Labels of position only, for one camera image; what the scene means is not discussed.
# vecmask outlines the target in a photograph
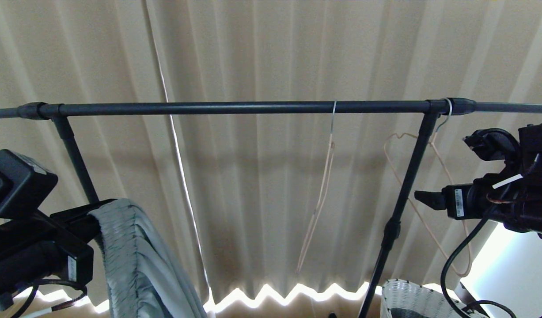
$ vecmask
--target curtain fold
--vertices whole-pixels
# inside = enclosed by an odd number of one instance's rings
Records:
[[[0,108],[160,102],[165,94],[170,101],[460,96],[542,103],[542,1],[0,0]],[[329,192],[300,274],[331,115],[173,119],[173,127],[164,116],[73,117],[71,124],[100,198],[140,204],[202,300],[208,285],[217,303],[234,288],[251,298],[264,284],[283,296],[297,283],[321,292],[335,282],[354,292],[369,279],[399,189],[382,146],[391,133],[417,133],[421,115],[335,115]],[[436,145],[455,181],[467,183],[501,163],[480,161],[463,136],[489,127],[516,135],[541,122],[528,114],[452,117]],[[400,175],[412,147],[406,139],[388,147]],[[0,120],[1,148],[59,175],[43,211],[85,203],[50,123]],[[447,183],[428,149],[414,189]],[[451,252],[464,236],[461,224],[425,207],[420,212]],[[475,253],[492,229],[477,236]],[[107,298],[98,254],[89,285],[94,304]],[[407,206],[382,279],[437,282],[443,263]],[[456,266],[465,268],[466,255]],[[453,286],[457,277],[449,276]]]

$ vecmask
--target beige curtain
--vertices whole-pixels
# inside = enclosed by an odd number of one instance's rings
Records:
[[[0,0],[0,108],[52,103],[427,99],[542,103],[542,0],[69,1]],[[391,133],[417,133],[418,114],[336,114],[329,192],[300,274],[318,199],[331,115],[72,117],[101,199],[129,197],[178,255],[201,298],[263,284],[355,291],[368,280],[398,195],[382,152]],[[475,129],[517,135],[541,115],[452,117],[438,145],[455,181],[483,163],[462,143]],[[192,210],[186,203],[173,129]],[[404,175],[413,142],[390,153]],[[53,125],[0,120],[0,149],[59,175],[42,209],[85,203]],[[414,189],[447,185],[428,150]],[[451,252],[459,222],[421,207]],[[192,222],[196,220],[199,241]],[[492,225],[474,241],[479,250]],[[96,253],[91,299],[107,298]],[[437,282],[444,258],[410,206],[382,279]],[[466,266],[466,255],[457,262]],[[457,277],[450,274],[449,283]]]

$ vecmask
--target white basket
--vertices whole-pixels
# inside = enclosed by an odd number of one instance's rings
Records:
[[[459,308],[465,307],[461,302]],[[410,310],[398,313],[392,310]],[[406,280],[388,280],[383,286],[381,318],[460,318],[439,292]],[[470,314],[472,318],[487,318],[478,312]]]

